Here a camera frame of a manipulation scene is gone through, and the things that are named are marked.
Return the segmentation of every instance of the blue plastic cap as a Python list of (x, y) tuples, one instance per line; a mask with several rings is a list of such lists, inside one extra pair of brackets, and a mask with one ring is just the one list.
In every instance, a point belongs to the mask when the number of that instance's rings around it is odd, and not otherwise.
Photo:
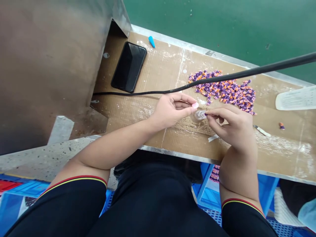
[(155, 42), (154, 42), (154, 39), (152, 38), (152, 36), (149, 36), (148, 39), (149, 39), (149, 42), (151, 43), (151, 45), (152, 45), (154, 48), (156, 48)]

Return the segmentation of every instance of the yellow stripe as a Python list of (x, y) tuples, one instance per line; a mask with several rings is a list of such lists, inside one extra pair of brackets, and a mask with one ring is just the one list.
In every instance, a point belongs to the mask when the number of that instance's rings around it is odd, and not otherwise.
[(264, 219), (265, 219), (265, 216), (261, 213), (261, 211), (259, 211), (259, 210), (258, 210), (257, 208), (255, 208), (255, 207), (249, 205), (248, 203), (245, 203), (245, 202), (242, 202), (242, 201), (237, 201), (237, 200), (228, 201), (228, 202), (226, 202), (226, 203), (223, 205), (222, 209), (224, 208), (224, 206), (225, 206), (227, 203), (230, 203), (230, 202), (239, 202), (239, 203), (242, 203), (242, 204), (246, 204), (246, 205), (252, 207), (253, 209), (255, 209), (256, 211), (258, 211), (258, 212), (264, 217)]
[(40, 198), (40, 197), (42, 197), (44, 194), (48, 193), (49, 191), (53, 190), (54, 188), (58, 187), (58, 186), (61, 186), (61, 185), (65, 184), (65, 183), (69, 183), (69, 182), (72, 182), (72, 181), (81, 180), (81, 179), (91, 179), (91, 180), (97, 180), (97, 181), (102, 182), (102, 183), (105, 185), (105, 188), (106, 188), (106, 189), (108, 188), (108, 187), (106, 186), (106, 183), (105, 183), (103, 180), (101, 180), (101, 179), (91, 178), (91, 177), (86, 177), (86, 178), (85, 178), (85, 177), (83, 177), (83, 178), (71, 179), (71, 180), (68, 180), (68, 181), (66, 181), (66, 182), (63, 182), (63, 183), (61, 183), (61, 184), (58, 184), (58, 185), (56, 185), (56, 186), (54, 186), (54, 187), (50, 188), (50, 189), (49, 189), (49, 190), (47, 190), (46, 192), (42, 193), (42, 194), (39, 196), (39, 198)]

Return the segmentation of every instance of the black wire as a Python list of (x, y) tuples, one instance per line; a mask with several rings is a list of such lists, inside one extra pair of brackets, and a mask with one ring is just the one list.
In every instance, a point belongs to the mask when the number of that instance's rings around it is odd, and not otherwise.
[(228, 80), (234, 80), (239, 79), (243, 77), (249, 77), (253, 75), (258, 75), (262, 73), (267, 73), (271, 71), (277, 71), (289, 67), (299, 66), (303, 64), (308, 64), (316, 61), (316, 52), (305, 54), (296, 58), (287, 59), (284, 61), (268, 64), (265, 66), (256, 67), (253, 69), (248, 69), (242, 72), (236, 72), (229, 75), (219, 76), (219, 77), (212, 77), (212, 78), (206, 78), (202, 80), (196, 80), (195, 82), (192, 82), (190, 84), (187, 84), (185, 86), (181, 86), (176, 89), (168, 90), (168, 91), (149, 91), (149, 92), (140, 92), (140, 93), (120, 93), (120, 92), (97, 92), (93, 95), (123, 95), (123, 96), (136, 96), (136, 95), (147, 95), (147, 94), (169, 94), (174, 92), (183, 91), (185, 89), (188, 89), (190, 87), (204, 84), (204, 83), (212, 83), (212, 82), (220, 82), (220, 81), (228, 81)]

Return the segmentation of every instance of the smartphone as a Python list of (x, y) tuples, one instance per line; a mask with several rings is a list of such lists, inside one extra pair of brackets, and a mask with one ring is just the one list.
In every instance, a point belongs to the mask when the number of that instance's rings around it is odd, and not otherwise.
[(126, 42), (116, 66), (111, 86), (133, 93), (146, 54), (147, 50), (144, 47)]

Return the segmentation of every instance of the small knife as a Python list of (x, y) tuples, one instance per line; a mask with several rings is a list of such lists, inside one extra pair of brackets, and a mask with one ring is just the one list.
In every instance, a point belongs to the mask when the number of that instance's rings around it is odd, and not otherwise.
[(263, 130), (262, 128), (258, 127), (257, 125), (254, 125), (254, 127), (261, 132), (263, 135), (265, 135), (266, 137), (271, 137), (271, 134), (267, 133), (265, 130)]

